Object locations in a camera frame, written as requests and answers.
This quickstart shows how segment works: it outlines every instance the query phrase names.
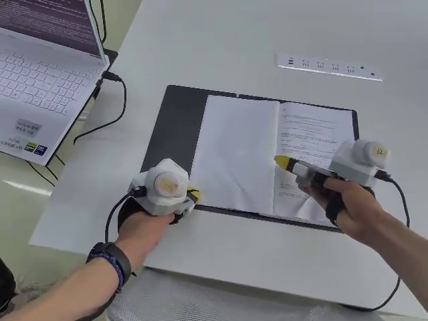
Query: desk surface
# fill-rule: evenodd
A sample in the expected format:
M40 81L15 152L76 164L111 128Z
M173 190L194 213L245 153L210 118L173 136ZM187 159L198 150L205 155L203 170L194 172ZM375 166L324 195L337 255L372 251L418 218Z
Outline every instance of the desk surface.
M427 9L424 0L144 0L112 68L128 86L126 115L79 141L31 243L87 253L103 239L168 84L356 110L362 138L393 151L389 171L406 192L414 230L428 237L427 151L416 148L428 136ZM281 70L276 53L371 64L384 82ZM115 118L122 97L106 82L86 129ZM404 218L392 186L376 192ZM357 306L383 302L396 278L345 235L200 211L168 230L147 265ZM405 286L383 311L426 316Z

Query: outlet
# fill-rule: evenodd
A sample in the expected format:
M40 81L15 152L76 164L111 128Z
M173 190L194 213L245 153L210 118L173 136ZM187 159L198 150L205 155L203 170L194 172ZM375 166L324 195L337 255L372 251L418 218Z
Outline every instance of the outlet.
M338 60L277 54L276 66L278 68L316 72L318 74L374 80L376 82L382 81L379 71L372 66Z

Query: black cable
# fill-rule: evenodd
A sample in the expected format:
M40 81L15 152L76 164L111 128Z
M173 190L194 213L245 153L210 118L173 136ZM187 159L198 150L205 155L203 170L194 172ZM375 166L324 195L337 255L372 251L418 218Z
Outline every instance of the black cable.
M108 214L107 222L106 222L106 228L104 230L104 241L105 243L108 243L108 231L110 230L110 223L112 221L113 214L115 210L123 203L125 202L129 197L144 197L147 195L147 189L144 186L137 186L131 189L125 196L123 196L119 202L113 206L112 210L110 211L110 214Z
M108 214L107 222L106 222L106 228L104 230L104 242L108 243L108 230L110 229L110 223L112 221L113 214L115 210L123 203L125 202L129 197L131 196L131 192L127 193L123 198L120 199L119 202L113 206L112 210L110 211L110 214Z
M119 116L118 118L116 118L115 120L113 120L113 121L111 121L111 122L108 122L107 124L101 125L101 126L99 126L99 127L95 127L94 129L91 129L91 130L89 130L89 131L87 131L87 132L84 132L83 134L78 135L78 136L73 140L73 145L75 145L75 144L76 144L76 141L77 141L79 138L81 138L81 137L83 137L83 136L86 136L86 135L88 135L88 134L91 134L91 133L93 133L93 132L95 132L95 131L97 131L97 130L99 130L99 129L103 129L103 128L106 128L107 126L113 125L114 123L118 122L118 121L123 117L123 115L125 114L125 111L126 111L126 101L127 101L127 99L128 99L128 92L127 92L127 89L126 89L126 84L125 84L125 82L122 80L122 78L120 78L119 76L117 76L117 75L115 75L115 74L113 74L113 73L111 73L111 72L106 72L106 73L104 73L104 78L105 78L105 79L107 79L107 80L112 80L112 81L115 81L115 82L121 82L121 83L122 83L122 85L123 85L123 90L124 90L124 103L123 103L123 109L122 109L122 112L120 113L120 116Z
M53 187L55 187L55 185L46 177L44 177L37 169L35 169L35 167L28 161L25 161L42 179L44 179L45 181L47 181L50 185L52 185Z
M49 171L49 173L51 173L52 176L55 177L56 180L58 180L58 176L56 176L55 173L48 166L46 166L46 168Z
M404 192L401 189L400 185L396 181L394 181L392 178L390 178L389 175L383 176L382 178L380 178L380 177L378 177L378 178L382 179L385 182L394 184L394 186L397 188L398 192L400 193L401 200L403 202L404 213L406 215L406 226L408 228L410 228L410 215L409 215L409 210L407 208L406 196L404 195ZM356 311L361 311L361 312L375 312L377 310L380 310L384 306L386 306L392 300L392 298L394 297L394 295L399 290L400 283L401 283L401 278L398 277L397 278L397 283L395 284L395 287L394 287L394 290L391 292L391 294L389 295L389 297L381 305L377 306L376 308L361 308L361 307L358 307L358 306L349 306L349 305L346 305L346 304L341 304L341 305L344 306L345 308L349 308L349 309L356 310Z
M89 8L91 9L92 17L94 17L94 20L95 20L96 32L98 33L98 37L101 39L100 25L98 25L98 20L96 19L94 8L92 7L92 0L89 0Z
M104 8L104 0L100 0L101 4L101 17L102 17L102 29L104 30L104 37L102 38L101 42L104 44L107 39L107 21L106 21L106 11Z
M58 158L61 164L63 164L64 166L66 165L65 162L57 154L55 154L55 157Z

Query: hand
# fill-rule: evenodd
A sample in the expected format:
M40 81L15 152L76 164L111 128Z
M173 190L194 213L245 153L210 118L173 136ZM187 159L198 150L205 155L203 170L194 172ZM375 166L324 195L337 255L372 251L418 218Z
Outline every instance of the hand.
M128 257L132 270L140 267L161 240L174 215L151 217L143 212L131 215L119 229L116 245Z
M377 234L376 227L382 224L389 214L383 211L378 201L360 185L327 179L324 187L342 194L346 210L338 214L336 223L345 234L353 239L370 246L371 239ZM311 195L323 209L326 209L328 199L312 187L302 188Z

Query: wrist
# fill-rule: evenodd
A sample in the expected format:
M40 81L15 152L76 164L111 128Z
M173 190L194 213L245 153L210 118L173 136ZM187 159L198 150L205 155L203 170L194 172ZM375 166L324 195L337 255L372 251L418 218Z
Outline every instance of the wrist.
M147 256L147 252L142 250L137 243L131 239L118 239L114 242L128 258L132 271L142 266Z
M391 214L381 211L376 213L375 219L370 223L367 245L379 252L385 241L392 238L399 229L406 228L398 219Z

